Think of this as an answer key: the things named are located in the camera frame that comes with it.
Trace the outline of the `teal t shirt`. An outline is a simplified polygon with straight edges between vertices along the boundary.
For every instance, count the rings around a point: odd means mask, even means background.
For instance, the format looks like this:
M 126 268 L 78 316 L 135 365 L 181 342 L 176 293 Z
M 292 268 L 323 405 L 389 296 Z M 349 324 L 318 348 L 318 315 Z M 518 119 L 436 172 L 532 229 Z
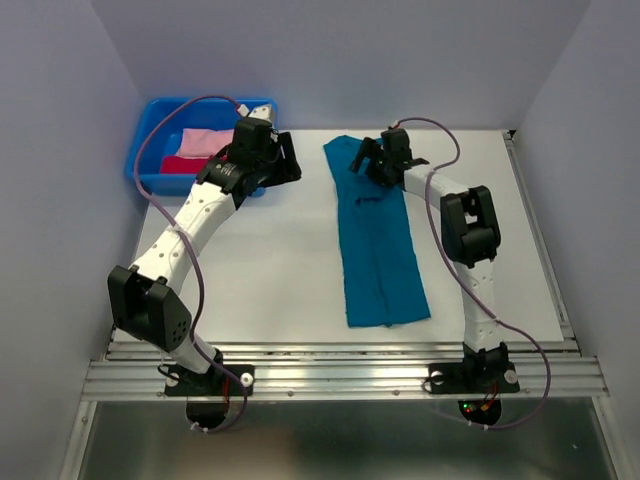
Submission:
M 347 325 L 392 327 L 431 317 L 402 191 L 349 170 L 361 146 L 342 135 L 323 146 L 337 197 Z

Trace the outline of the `blue plastic bin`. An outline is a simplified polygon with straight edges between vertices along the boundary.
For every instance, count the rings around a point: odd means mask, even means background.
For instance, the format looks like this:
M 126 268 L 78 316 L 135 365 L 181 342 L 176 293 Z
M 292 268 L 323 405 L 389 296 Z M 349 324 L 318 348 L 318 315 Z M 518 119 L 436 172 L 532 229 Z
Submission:
M 232 130 L 242 118 L 236 108 L 250 109 L 272 103 L 266 98 L 235 100 L 224 95 L 205 95 L 193 99 L 162 97 L 151 101 L 140 118 L 125 162 L 125 174 L 138 193 L 150 201 L 155 197 L 185 197 L 195 184 L 210 183 L 234 196 L 247 196 L 238 189 L 239 169 L 229 163 L 229 147 L 209 156 L 196 175 L 162 175 L 160 166 L 166 156 L 176 155 L 185 128 Z

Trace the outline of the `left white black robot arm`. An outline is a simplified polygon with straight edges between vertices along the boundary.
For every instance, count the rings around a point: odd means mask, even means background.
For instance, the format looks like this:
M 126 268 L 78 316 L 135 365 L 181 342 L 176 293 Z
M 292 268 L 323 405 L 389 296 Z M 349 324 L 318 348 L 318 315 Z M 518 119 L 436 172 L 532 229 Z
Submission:
M 238 120 L 231 143 L 208 158 L 178 213 L 165 217 L 160 236 L 130 266 L 108 275 L 115 327 L 169 355 L 178 370 L 165 376 L 176 386 L 210 394 L 237 377 L 224 367 L 222 353 L 196 334 L 202 312 L 189 311 L 180 298 L 188 273 L 204 279 L 202 249 L 257 189 L 301 177 L 290 133 L 267 120 Z

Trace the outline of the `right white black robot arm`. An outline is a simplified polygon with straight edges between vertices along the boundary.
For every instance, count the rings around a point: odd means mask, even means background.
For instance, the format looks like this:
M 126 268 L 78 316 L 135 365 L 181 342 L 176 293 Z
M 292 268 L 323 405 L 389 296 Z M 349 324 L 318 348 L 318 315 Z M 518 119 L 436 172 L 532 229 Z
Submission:
M 508 348 L 493 313 L 493 263 L 501 232 L 490 190 L 456 182 L 412 154 L 409 135 L 392 128 L 379 141 L 366 137 L 349 166 L 373 183 L 399 187 L 437 210 L 440 226 L 432 233 L 446 266 L 462 290 L 463 357 L 431 363 L 423 389 L 434 395 L 497 392 L 512 368 Z

